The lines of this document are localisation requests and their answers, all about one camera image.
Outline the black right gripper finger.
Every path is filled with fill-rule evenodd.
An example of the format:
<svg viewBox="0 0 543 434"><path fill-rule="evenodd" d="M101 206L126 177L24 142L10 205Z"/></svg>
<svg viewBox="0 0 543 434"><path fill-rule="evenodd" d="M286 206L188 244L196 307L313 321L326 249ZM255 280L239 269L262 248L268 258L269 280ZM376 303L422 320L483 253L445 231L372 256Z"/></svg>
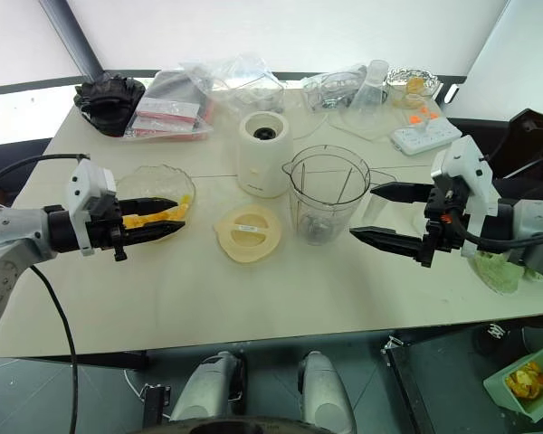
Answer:
<svg viewBox="0 0 543 434"><path fill-rule="evenodd" d="M399 234L395 230L375 226L351 228L349 233L359 241L378 250L422 261L423 241L417 237Z"/></svg>
<svg viewBox="0 0 543 434"><path fill-rule="evenodd" d="M396 203L426 203L432 190L432 184L389 182L372 188L370 193Z"/></svg>

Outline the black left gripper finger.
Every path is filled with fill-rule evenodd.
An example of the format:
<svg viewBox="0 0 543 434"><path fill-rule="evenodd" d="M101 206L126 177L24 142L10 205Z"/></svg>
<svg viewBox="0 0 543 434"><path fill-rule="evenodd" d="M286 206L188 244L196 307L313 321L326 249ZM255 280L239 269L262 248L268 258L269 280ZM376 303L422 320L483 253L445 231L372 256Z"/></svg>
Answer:
<svg viewBox="0 0 543 434"><path fill-rule="evenodd" d="M168 237L186 225L185 222L150 222L142 227L126 229L123 234L124 246L136 245Z"/></svg>
<svg viewBox="0 0 543 434"><path fill-rule="evenodd" d="M122 215L150 215L177 207L177 202L165 198L145 197L119 200Z"/></svg>

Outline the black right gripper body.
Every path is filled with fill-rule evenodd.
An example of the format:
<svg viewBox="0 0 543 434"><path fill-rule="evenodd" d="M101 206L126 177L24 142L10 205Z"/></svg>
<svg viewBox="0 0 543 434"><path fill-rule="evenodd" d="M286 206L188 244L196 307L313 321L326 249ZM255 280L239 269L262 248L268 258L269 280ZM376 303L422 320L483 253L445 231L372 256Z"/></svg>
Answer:
<svg viewBox="0 0 543 434"><path fill-rule="evenodd" d="M466 187L454 187L447 193L440 188L429 186L425 197L424 218L425 232L422 247L417 260L423 267L430 268L436 251L451 252L459 250L464 238L453 227L451 212L462 217L468 190Z"/></svg>

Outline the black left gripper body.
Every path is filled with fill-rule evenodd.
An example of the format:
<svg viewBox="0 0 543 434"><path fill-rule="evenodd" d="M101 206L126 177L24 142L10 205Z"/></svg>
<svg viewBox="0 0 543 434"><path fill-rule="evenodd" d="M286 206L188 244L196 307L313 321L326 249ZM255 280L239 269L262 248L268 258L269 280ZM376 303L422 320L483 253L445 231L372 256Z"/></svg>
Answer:
<svg viewBox="0 0 543 434"><path fill-rule="evenodd" d="M91 218L88 235L93 249L114 250L116 261L128 258L124 249L125 227L118 199L114 198L101 216Z"/></svg>

